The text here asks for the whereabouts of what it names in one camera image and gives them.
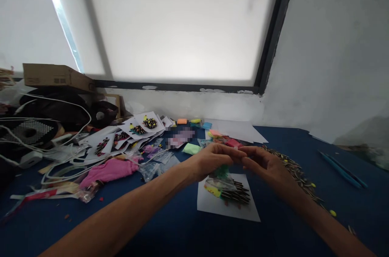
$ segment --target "pink fabric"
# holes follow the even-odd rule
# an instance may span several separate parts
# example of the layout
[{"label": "pink fabric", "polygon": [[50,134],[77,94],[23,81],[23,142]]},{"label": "pink fabric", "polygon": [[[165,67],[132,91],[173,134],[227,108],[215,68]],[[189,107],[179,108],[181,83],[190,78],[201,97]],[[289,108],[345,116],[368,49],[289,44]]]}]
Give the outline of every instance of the pink fabric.
[{"label": "pink fabric", "polygon": [[110,159],[105,164],[93,167],[88,175],[82,180],[80,187],[90,186],[93,181],[100,180],[108,182],[133,174],[139,168],[138,165],[131,161],[121,161]]}]

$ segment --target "white wall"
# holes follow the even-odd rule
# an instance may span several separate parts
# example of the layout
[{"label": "white wall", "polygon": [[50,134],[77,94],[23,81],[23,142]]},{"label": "white wall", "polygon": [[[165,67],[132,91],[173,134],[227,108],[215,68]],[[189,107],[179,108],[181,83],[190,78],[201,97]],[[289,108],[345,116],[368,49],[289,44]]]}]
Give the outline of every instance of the white wall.
[{"label": "white wall", "polygon": [[51,0],[0,0],[0,68],[23,63],[77,66]]},{"label": "white wall", "polygon": [[253,86],[274,0],[93,0],[117,81]]},{"label": "white wall", "polygon": [[269,83],[255,95],[108,89],[129,111],[299,127],[338,144],[389,137],[389,1],[291,0]]}]

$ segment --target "blue tablecloth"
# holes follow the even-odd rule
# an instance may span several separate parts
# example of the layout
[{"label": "blue tablecloth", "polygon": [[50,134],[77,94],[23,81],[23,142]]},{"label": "blue tablecloth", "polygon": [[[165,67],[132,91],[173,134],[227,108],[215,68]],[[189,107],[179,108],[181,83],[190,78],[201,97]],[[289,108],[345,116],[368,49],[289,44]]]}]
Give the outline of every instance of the blue tablecloth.
[{"label": "blue tablecloth", "polygon": [[[353,227],[360,240],[378,256],[389,255],[389,174],[354,155],[292,128],[256,127],[267,146],[288,155],[316,184],[316,194],[326,201],[337,220]],[[204,138],[204,131],[198,131]],[[183,161],[189,155],[175,152]],[[317,150],[334,156],[364,180],[368,189],[356,189],[340,177]],[[11,194],[30,192],[38,183],[37,170],[44,161],[23,171],[1,195],[4,215],[16,202]],[[197,211],[197,183],[178,193],[140,230],[119,255],[150,256],[332,256],[328,246],[299,216],[257,176],[233,166],[231,173],[246,173],[261,223]],[[36,256],[90,215],[123,194],[141,186],[141,175],[108,183],[88,204],[75,199],[35,200],[27,203],[0,227],[1,256]]]}]

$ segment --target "plastic packaging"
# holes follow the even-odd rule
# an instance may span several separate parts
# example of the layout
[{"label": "plastic packaging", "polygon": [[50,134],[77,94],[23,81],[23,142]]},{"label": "plastic packaging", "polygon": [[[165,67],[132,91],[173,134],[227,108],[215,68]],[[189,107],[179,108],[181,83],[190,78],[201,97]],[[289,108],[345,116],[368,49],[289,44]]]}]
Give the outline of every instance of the plastic packaging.
[{"label": "plastic packaging", "polygon": [[222,165],[209,175],[206,182],[219,190],[237,190],[234,180],[231,178],[228,166]]},{"label": "plastic packaging", "polygon": [[165,173],[167,170],[169,170],[170,168],[178,164],[180,164],[180,161],[176,158],[175,155],[172,155],[172,157],[170,157],[166,163],[159,164],[159,166],[157,167],[158,176],[160,176],[161,174]]},{"label": "plastic packaging", "polygon": [[142,174],[143,179],[146,183],[153,179],[155,173],[158,170],[159,165],[159,163],[151,162],[139,166],[138,171]]},{"label": "plastic packaging", "polygon": [[168,161],[169,161],[169,159],[171,158],[171,157],[173,157],[174,156],[174,154],[173,154],[173,152],[170,152],[170,151],[163,151],[163,152],[161,152],[161,153],[159,153],[158,155],[156,155],[154,158],[153,158],[153,160],[154,161],[157,161],[157,162],[161,162],[161,163],[163,163],[163,164],[166,164]]},{"label": "plastic packaging", "polygon": [[87,188],[80,189],[76,195],[78,196],[78,199],[80,199],[84,203],[90,202],[94,196],[96,195],[97,191],[99,191],[100,188],[104,186],[104,183],[102,183],[99,180],[93,181]]},{"label": "plastic packaging", "polygon": [[197,139],[197,141],[199,142],[199,145],[200,147],[202,148],[205,148],[206,146],[208,146],[209,144],[213,143],[213,140],[204,140],[204,139]]}]

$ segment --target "blue tweezers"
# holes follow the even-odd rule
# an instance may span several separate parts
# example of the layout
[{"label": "blue tweezers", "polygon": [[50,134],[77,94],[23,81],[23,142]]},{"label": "blue tweezers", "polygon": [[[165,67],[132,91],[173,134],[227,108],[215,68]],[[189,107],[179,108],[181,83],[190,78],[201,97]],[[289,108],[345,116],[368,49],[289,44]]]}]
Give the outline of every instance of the blue tweezers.
[{"label": "blue tweezers", "polygon": [[322,153],[318,150],[318,152],[323,156],[323,158],[336,170],[340,175],[356,188],[367,188],[367,184],[364,183],[360,178],[351,173],[347,168],[345,168],[341,163],[335,160],[334,157]]}]

